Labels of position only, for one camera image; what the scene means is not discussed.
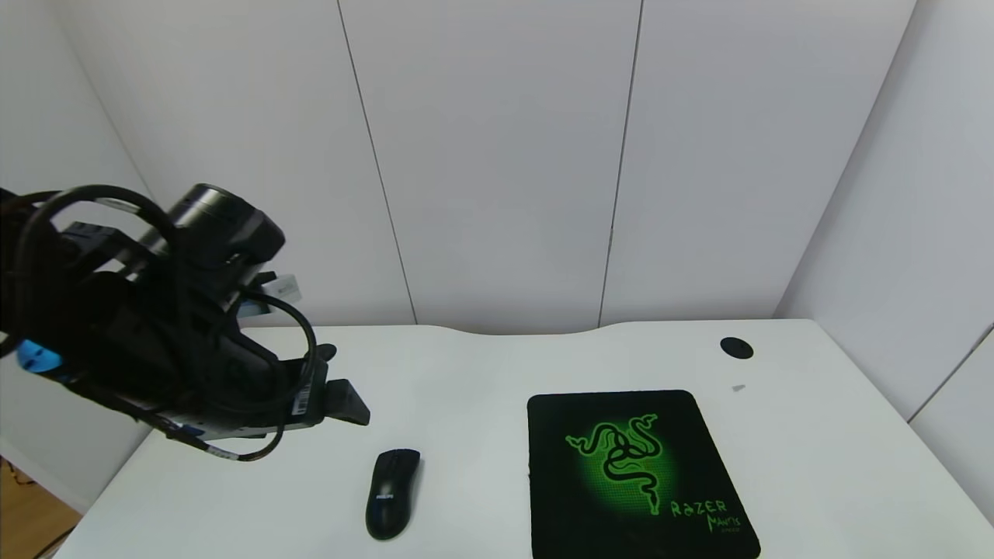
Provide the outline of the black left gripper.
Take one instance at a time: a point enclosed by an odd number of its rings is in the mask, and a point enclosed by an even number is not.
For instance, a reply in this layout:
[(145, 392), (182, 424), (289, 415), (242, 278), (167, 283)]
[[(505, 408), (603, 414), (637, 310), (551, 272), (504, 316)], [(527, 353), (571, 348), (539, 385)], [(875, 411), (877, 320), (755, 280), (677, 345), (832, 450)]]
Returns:
[[(285, 408), (284, 429), (309, 429), (320, 424), (324, 418), (333, 418), (353, 425), (366, 427), (370, 424), (370, 409), (363, 402), (349, 380), (327, 380), (328, 362), (337, 353), (333, 344), (322, 343), (308, 347), (303, 357), (306, 361), (316, 361), (309, 381), (301, 388)], [(217, 434), (274, 434), (277, 429), (277, 414), (262, 413), (248, 417), (242, 427), (221, 428)]]

